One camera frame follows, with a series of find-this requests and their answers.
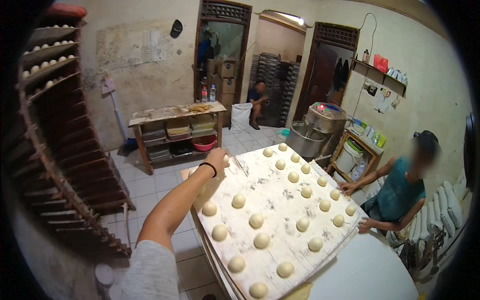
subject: mop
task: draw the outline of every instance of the mop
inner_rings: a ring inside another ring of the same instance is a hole
[[[102,94],[110,94],[110,97],[112,98],[113,109],[115,110],[115,117],[117,119],[117,123],[123,139],[123,145],[119,148],[117,155],[128,156],[131,152],[138,149],[138,144],[134,138],[127,138],[125,127],[121,122],[120,114],[115,103],[115,97],[113,94],[114,91],[115,84],[113,83],[113,79],[107,73],[105,73],[102,80]]]

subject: wooden door frame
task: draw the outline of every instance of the wooden door frame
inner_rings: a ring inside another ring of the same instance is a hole
[[[195,55],[193,57],[193,101],[195,101],[195,98],[196,98],[195,91],[198,89],[198,85],[199,85],[199,82],[196,80],[197,75],[198,75],[198,71],[197,71],[198,39],[200,37],[201,24],[202,24],[203,21],[206,21],[206,22],[224,22],[224,23],[243,25],[243,34],[242,34],[242,41],[241,41],[241,46],[240,46],[240,59],[238,61],[238,64],[239,64],[239,69],[238,70],[239,71],[238,71],[238,77],[237,77],[237,80],[236,80],[235,96],[234,96],[234,103],[240,103],[240,94],[241,94],[241,86],[242,86],[242,81],[243,81],[243,72],[244,72],[244,69],[245,69],[245,56],[246,56],[246,51],[247,51],[248,32],[250,30],[250,20],[251,20],[251,15],[252,14],[250,14],[248,16],[248,21],[246,21],[246,22],[231,20],[231,19],[220,19],[220,18],[215,18],[215,17],[203,17],[202,16],[202,4],[203,4],[203,2],[228,4],[228,5],[233,5],[233,6],[243,7],[243,8],[250,8],[250,11],[252,11],[252,6],[242,4],[242,3],[225,1],[225,0],[200,0],[200,4],[199,4],[199,8],[198,8],[197,32],[196,32],[196,37],[195,37]]]
[[[350,48],[347,48],[347,47],[342,47],[342,45],[338,44],[338,43],[334,43],[334,42],[331,42],[331,41],[328,41],[328,40],[318,39],[317,36],[315,35],[315,32],[317,31],[317,27],[319,27],[320,24],[323,24],[323,23],[322,22],[315,22],[315,26],[314,26],[315,29],[314,29],[314,33],[313,33],[313,37],[312,37],[312,46],[310,47],[310,55],[308,57],[307,70],[305,71],[305,76],[303,77],[303,83],[302,83],[302,87],[301,87],[301,90],[300,90],[300,97],[299,97],[299,100],[297,102],[297,106],[295,107],[295,114],[293,116],[292,121],[302,120],[302,118],[303,118],[303,114],[300,113],[298,108],[299,108],[300,104],[302,104],[304,102],[305,98],[307,97],[308,87],[310,85],[310,80],[312,78],[313,61],[315,60],[315,52],[316,52],[316,49],[318,48],[319,44],[327,44],[327,45],[332,45],[332,46],[344,48],[344,49],[347,49],[347,50],[351,50],[351,51],[353,51],[353,55],[355,55],[355,53],[357,52],[358,39],[356,41],[354,50],[350,49]],[[358,28],[344,26],[344,25],[337,25],[337,24],[335,24],[335,26],[348,28],[350,30],[355,29],[355,30],[358,31],[357,36],[358,37],[360,36],[360,30]],[[348,79],[347,79],[347,82],[346,82],[347,84],[345,85],[345,91],[347,90],[348,82],[350,81],[350,75],[351,75],[351,72],[352,72],[351,65],[352,64],[350,64],[350,70],[348,71]]]

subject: hand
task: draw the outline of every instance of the hand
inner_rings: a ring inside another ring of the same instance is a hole
[[[359,187],[356,182],[341,182],[338,186],[345,196],[351,195]]]
[[[359,233],[367,233],[370,231],[370,228],[375,228],[377,221],[372,218],[362,218],[362,221],[359,222],[358,228]]]
[[[225,154],[226,152],[222,148],[213,149],[212,151],[210,151],[204,162],[212,164],[215,167],[216,171],[220,173],[221,171],[223,171],[223,168],[229,166],[228,162],[223,161]]]

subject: black bracelet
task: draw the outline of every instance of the black bracelet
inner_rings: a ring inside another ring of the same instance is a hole
[[[214,167],[211,163],[201,163],[201,164],[199,164],[198,167],[200,167],[201,165],[211,166],[212,169],[213,169],[213,172],[215,172],[215,175],[214,175],[212,178],[215,178],[215,176],[216,176],[216,169],[215,169],[215,167]]]

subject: man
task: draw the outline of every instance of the man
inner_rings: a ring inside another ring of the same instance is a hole
[[[197,170],[171,190],[146,218],[121,288],[122,299],[179,300],[177,264],[171,237],[187,215],[201,187],[228,163],[225,150],[210,152]]]
[[[265,104],[265,101],[268,99],[267,96],[262,96],[264,91],[265,82],[263,80],[257,80],[257,82],[255,82],[255,87],[248,91],[247,101],[253,104],[250,126],[256,130],[260,130],[260,127],[257,125],[257,118],[262,116],[260,111],[262,110],[262,106]]]
[[[399,231],[403,229],[425,203],[423,175],[433,165],[440,151],[437,137],[430,131],[416,134],[412,139],[415,147],[411,161],[395,156],[379,170],[357,182],[340,183],[345,195],[357,188],[388,175],[378,194],[367,200],[361,207],[370,218],[363,218],[359,224],[360,233],[370,228]]]

